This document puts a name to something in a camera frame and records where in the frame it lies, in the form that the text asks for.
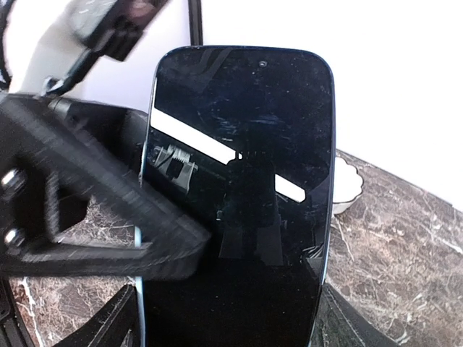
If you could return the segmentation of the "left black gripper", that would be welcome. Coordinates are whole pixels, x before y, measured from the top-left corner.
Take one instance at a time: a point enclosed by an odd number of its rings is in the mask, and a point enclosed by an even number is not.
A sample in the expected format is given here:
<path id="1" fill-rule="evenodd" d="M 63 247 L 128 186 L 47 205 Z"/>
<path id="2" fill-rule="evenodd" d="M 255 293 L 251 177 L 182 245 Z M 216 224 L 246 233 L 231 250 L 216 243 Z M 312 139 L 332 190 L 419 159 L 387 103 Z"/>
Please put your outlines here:
<path id="1" fill-rule="evenodd" d="M 148 115 L 71 98 L 1 98 L 1 273 L 180 280 L 209 233 L 140 178 Z M 89 200 L 133 222 L 139 248 L 59 242 Z"/>

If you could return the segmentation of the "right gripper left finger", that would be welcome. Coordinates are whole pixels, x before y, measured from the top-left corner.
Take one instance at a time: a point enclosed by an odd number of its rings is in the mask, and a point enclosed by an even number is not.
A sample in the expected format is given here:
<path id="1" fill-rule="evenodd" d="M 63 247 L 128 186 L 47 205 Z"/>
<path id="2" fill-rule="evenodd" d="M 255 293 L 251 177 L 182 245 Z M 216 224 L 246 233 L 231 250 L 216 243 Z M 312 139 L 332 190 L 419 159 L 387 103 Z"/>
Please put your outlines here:
<path id="1" fill-rule="evenodd" d="M 81 328 L 55 346 L 139 346 L 137 294 L 133 285 L 121 287 Z"/>

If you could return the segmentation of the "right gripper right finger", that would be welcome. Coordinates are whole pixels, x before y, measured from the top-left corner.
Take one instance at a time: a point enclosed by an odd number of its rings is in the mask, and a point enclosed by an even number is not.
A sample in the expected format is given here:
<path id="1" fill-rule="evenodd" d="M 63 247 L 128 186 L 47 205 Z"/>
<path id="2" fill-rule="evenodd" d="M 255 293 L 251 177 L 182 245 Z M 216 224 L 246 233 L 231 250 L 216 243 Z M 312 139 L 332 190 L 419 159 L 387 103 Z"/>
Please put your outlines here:
<path id="1" fill-rule="evenodd" d="M 324 283 L 313 328 L 313 346 L 395 347 L 398 344 L 374 328 L 331 284 Z"/>

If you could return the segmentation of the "small dark phone case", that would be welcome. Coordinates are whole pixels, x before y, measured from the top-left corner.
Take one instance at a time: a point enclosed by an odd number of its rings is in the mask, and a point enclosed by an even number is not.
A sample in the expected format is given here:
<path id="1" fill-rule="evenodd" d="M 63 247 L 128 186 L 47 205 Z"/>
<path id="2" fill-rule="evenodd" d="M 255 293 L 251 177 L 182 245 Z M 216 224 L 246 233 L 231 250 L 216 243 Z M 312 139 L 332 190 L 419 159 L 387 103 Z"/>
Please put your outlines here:
<path id="1" fill-rule="evenodd" d="M 334 78 L 318 55 L 189 46 L 159 62 L 144 178 L 210 233 L 144 280 L 149 346 L 309 346 L 326 276 Z"/>

